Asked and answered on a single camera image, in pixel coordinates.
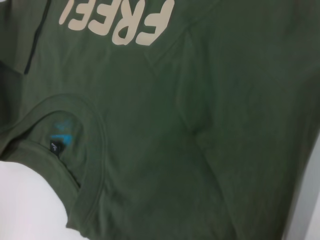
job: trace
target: olive green fabric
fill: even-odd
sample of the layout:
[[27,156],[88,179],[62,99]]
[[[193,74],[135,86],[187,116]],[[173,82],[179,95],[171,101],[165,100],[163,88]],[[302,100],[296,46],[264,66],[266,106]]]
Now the olive green fabric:
[[[25,74],[0,159],[49,182],[67,227],[91,240],[282,238],[319,130],[320,2],[17,2],[16,40],[33,42],[24,71],[8,64]],[[72,137],[59,157],[57,135]]]

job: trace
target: neckline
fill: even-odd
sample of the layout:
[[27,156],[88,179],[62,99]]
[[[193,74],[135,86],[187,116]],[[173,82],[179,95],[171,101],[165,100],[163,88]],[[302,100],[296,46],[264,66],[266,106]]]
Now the neckline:
[[8,129],[3,148],[14,138],[31,128],[36,122],[54,112],[74,115],[83,125],[87,144],[85,177],[70,208],[66,227],[84,232],[97,208],[104,182],[106,138],[103,121],[93,104],[79,94],[60,94],[46,98]]

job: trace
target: clothing tag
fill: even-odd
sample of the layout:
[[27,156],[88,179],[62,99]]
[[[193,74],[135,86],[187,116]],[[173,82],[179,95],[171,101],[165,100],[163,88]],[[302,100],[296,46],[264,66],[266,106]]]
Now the clothing tag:
[[64,144],[60,141],[50,140],[50,151],[59,157],[64,150]]

